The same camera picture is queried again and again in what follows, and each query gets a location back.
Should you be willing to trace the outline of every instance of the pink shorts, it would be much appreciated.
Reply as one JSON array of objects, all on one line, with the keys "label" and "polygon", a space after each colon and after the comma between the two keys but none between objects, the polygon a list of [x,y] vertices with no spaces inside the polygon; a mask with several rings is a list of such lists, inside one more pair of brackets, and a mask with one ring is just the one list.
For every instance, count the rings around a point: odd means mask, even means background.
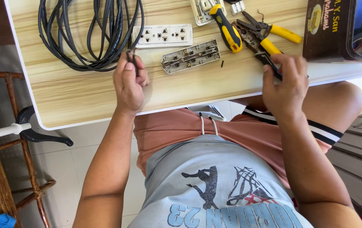
[{"label": "pink shorts", "polygon": [[[246,107],[243,114],[230,122],[215,121],[218,134],[264,159],[289,187],[282,158],[281,132],[271,113],[259,113]],[[308,121],[323,153],[343,136],[342,133],[319,123]],[[139,157],[137,166],[146,175],[147,159],[158,150],[174,143],[188,141],[202,134],[202,122],[196,113],[186,108],[137,116],[134,121]],[[215,134],[211,120],[204,118],[205,134]]]}]

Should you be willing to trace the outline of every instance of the white outlet strip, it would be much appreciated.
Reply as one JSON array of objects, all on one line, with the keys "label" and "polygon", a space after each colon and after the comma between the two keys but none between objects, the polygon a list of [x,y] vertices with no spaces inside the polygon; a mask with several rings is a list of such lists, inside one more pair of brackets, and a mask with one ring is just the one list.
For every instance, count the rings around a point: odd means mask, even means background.
[{"label": "white outlet strip", "polygon": [[[140,26],[133,27],[132,41],[137,38]],[[144,26],[136,48],[182,47],[194,44],[192,24]]]}]

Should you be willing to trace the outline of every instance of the gray t-shirt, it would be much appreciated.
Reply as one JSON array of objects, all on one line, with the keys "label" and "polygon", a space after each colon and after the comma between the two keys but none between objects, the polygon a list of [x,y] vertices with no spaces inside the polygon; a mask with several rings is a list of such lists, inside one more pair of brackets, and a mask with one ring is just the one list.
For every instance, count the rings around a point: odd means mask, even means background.
[{"label": "gray t-shirt", "polygon": [[263,159],[216,135],[154,153],[129,227],[312,227]]}]

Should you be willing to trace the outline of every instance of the knee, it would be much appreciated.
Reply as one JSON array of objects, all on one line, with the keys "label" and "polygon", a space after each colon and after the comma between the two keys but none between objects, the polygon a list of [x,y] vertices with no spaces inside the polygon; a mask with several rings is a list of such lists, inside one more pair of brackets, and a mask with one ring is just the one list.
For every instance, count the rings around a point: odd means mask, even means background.
[{"label": "knee", "polygon": [[347,81],[331,83],[330,86],[338,100],[349,108],[362,111],[362,90],[358,86]]}]

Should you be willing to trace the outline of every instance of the wooden table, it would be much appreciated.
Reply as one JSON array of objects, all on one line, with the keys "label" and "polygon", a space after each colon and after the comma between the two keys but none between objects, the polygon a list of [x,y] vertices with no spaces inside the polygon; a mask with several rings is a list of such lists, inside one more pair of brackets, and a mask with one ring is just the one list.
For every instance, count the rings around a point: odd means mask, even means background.
[{"label": "wooden table", "polygon": [[[6,2],[18,52],[40,125],[48,130],[72,127],[109,119],[116,107],[112,72],[79,72],[72,70],[44,46],[39,38],[37,13],[39,1]],[[49,10],[56,0],[47,0]],[[92,0],[75,0],[69,8],[70,28],[81,54],[88,52],[86,34],[93,17]],[[237,54],[223,44],[216,23],[198,27],[189,0],[142,0],[146,25],[191,23],[194,43],[217,39],[221,60],[173,75],[167,75],[160,64],[161,56],[181,48],[137,51],[150,75],[150,86],[144,88],[142,114],[261,94],[262,64],[244,47]],[[278,24],[299,35],[304,33],[307,0],[244,0],[246,11],[257,20],[264,13],[265,22]],[[230,22],[232,16],[225,3]],[[133,14],[135,1],[129,0]],[[100,31],[94,29],[92,47],[99,50]],[[276,35],[269,39],[283,52],[301,54],[302,45]],[[362,64],[310,64],[312,85],[362,77]]]}]

